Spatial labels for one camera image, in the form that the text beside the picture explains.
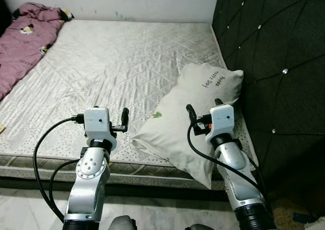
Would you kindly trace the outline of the tan floor mat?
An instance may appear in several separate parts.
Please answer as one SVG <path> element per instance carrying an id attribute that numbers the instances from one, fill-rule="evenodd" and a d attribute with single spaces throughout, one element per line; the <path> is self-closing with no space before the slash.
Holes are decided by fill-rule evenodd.
<path id="1" fill-rule="evenodd" d="M 279 199 L 272 204 L 279 230 L 325 230 L 325 216 L 309 207 Z"/>

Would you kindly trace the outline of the black tufted headboard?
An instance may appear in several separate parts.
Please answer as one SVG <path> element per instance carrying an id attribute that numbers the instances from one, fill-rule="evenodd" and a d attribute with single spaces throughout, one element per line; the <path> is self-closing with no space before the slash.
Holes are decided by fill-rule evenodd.
<path id="1" fill-rule="evenodd" d="M 325 0 L 217 0 L 213 29 L 269 196 L 323 207 Z"/>

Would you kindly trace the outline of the purple cartoon print blanket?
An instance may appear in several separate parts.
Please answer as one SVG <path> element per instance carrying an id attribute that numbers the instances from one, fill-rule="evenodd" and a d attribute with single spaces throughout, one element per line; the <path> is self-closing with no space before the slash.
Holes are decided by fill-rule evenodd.
<path id="1" fill-rule="evenodd" d="M 38 3 L 24 3 L 12 14 L 0 37 L 0 100 L 32 70 L 55 43 L 72 12 Z"/>

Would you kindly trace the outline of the grey robot left leg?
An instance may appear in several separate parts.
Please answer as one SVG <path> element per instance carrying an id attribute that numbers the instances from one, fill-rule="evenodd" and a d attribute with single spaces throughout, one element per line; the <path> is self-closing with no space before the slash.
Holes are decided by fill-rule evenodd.
<path id="1" fill-rule="evenodd" d="M 128 215 L 123 215 L 114 218 L 108 230 L 137 230 L 137 225 L 134 219 Z"/>

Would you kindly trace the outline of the white pillow with tree print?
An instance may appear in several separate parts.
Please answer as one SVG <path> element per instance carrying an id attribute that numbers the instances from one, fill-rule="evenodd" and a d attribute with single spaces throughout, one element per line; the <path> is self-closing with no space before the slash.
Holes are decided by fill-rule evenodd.
<path id="1" fill-rule="evenodd" d="M 131 146 L 171 163 L 211 189 L 213 163 L 197 155 L 187 142 L 190 119 L 186 105 L 192 105 L 197 115 L 208 114 L 216 98 L 232 105 L 239 98 L 243 79 L 242 70 L 188 63 L 151 118 L 132 136 Z"/>

